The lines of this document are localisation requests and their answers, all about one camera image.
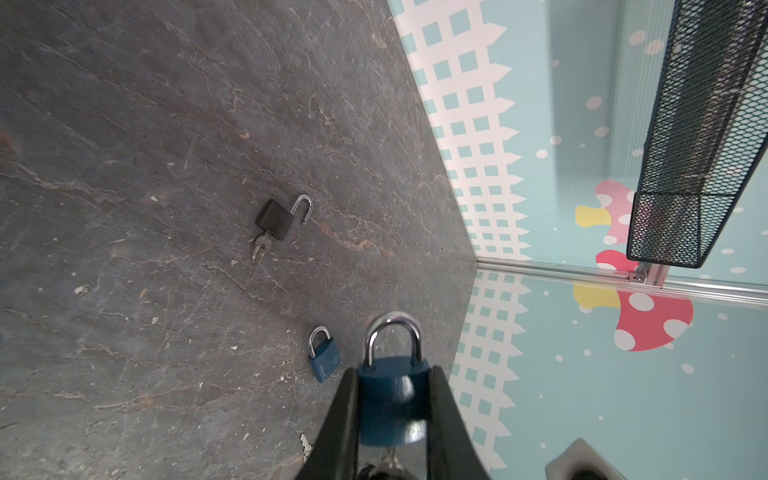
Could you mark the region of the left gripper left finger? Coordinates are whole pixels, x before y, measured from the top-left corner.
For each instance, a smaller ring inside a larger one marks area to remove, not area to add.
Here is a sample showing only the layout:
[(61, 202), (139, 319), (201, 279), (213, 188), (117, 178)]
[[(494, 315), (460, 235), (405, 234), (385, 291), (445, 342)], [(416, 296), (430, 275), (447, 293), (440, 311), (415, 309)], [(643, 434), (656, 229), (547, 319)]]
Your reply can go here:
[(348, 368), (341, 378), (313, 450), (296, 480), (356, 478), (360, 430), (358, 394), (358, 372)]

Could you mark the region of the silver key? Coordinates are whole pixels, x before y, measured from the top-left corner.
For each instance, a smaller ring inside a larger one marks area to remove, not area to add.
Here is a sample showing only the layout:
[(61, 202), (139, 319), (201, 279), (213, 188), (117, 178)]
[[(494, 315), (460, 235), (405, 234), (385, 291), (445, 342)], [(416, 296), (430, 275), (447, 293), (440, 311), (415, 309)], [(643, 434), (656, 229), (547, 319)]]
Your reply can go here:
[(269, 233), (262, 234), (254, 239), (251, 260), (255, 266), (259, 266), (273, 246), (272, 236)]

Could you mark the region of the small blue padlock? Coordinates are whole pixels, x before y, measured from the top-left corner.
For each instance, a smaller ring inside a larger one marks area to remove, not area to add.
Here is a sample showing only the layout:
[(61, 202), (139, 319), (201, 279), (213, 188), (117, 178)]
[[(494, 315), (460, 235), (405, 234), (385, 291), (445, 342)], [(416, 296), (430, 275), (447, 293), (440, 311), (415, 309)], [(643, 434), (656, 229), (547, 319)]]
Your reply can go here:
[[(411, 338), (407, 356), (375, 356), (376, 340), (388, 327), (404, 328)], [(366, 331), (359, 378), (359, 439), (370, 447), (396, 447), (426, 438), (430, 365), (423, 356), (418, 322), (404, 312), (375, 319)]]

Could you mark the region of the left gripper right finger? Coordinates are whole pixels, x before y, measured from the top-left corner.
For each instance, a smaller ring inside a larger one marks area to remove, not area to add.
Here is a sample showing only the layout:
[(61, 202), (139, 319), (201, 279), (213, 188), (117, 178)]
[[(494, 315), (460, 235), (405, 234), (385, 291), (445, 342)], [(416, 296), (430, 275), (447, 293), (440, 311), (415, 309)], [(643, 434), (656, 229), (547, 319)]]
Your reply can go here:
[(444, 370), (431, 368), (428, 394), (427, 478), (489, 479), (452, 396)]

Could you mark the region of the black padlock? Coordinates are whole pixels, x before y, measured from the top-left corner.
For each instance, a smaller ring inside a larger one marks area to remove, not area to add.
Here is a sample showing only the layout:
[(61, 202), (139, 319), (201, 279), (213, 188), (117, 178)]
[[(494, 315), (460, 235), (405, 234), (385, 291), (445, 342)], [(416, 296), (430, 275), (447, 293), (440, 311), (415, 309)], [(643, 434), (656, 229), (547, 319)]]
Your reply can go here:
[(307, 194), (300, 195), (290, 210), (286, 210), (277, 200), (270, 199), (255, 219), (255, 224), (272, 238), (283, 241), (290, 232), (295, 213), (302, 202), (307, 203), (307, 211), (301, 220), (306, 225), (313, 212), (313, 200)]

